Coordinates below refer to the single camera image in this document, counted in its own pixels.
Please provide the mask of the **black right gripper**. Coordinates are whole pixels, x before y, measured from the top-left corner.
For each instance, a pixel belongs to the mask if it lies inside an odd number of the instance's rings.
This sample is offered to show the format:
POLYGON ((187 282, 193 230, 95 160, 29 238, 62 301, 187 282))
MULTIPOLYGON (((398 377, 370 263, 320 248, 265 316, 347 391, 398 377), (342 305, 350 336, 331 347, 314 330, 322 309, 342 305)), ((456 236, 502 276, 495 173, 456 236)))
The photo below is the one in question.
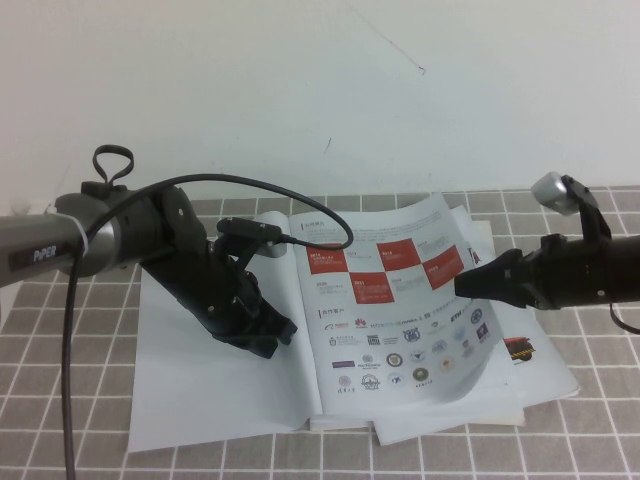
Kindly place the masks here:
POLYGON ((455 295, 516 308, 560 309, 551 290, 558 273, 551 254, 567 243, 564 235, 550 234, 540 238, 540 247, 535 251, 508 250, 483 266, 457 275, 455 295))

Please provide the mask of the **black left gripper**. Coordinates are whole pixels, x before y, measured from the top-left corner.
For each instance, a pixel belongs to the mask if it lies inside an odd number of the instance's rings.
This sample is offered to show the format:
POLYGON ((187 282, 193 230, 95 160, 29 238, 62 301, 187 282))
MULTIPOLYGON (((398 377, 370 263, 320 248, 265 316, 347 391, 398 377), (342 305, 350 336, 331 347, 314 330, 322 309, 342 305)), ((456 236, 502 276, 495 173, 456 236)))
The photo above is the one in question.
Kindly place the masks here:
POLYGON ((179 240, 142 267, 220 341, 271 359, 290 345, 297 325, 265 302, 256 283, 206 237, 179 240))

